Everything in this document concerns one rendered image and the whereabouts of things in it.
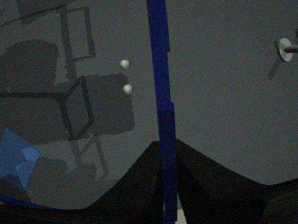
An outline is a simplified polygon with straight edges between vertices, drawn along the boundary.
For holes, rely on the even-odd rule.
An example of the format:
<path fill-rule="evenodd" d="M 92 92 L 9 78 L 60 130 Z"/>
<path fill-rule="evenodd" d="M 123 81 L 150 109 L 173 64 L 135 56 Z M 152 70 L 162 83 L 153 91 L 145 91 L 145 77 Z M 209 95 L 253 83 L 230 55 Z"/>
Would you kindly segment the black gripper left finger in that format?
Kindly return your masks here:
<path fill-rule="evenodd" d="M 85 209 L 0 205 L 0 224 L 162 224 L 164 213 L 160 140 L 134 161 L 124 177 Z"/>

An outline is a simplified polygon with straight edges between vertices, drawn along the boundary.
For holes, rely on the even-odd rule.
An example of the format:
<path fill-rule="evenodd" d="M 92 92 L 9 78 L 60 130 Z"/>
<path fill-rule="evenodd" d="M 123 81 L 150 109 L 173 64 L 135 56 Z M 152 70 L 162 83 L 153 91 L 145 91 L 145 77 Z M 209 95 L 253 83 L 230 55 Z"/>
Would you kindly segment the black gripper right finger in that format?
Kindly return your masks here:
<path fill-rule="evenodd" d="M 265 185 L 176 139 L 177 192 L 188 224 L 287 224 L 298 217 L 298 177 Z"/>

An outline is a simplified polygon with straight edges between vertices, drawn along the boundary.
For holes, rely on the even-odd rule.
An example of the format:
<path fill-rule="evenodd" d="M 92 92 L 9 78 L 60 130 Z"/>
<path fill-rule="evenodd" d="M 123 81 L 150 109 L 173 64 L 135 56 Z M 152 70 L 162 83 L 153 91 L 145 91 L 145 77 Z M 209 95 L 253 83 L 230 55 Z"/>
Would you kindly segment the blue flat rectangular slab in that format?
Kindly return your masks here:
<path fill-rule="evenodd" d="M 0 144 L 0 176 L 24 193 L 40 155 L 35 147 L 5 128 Z"/>

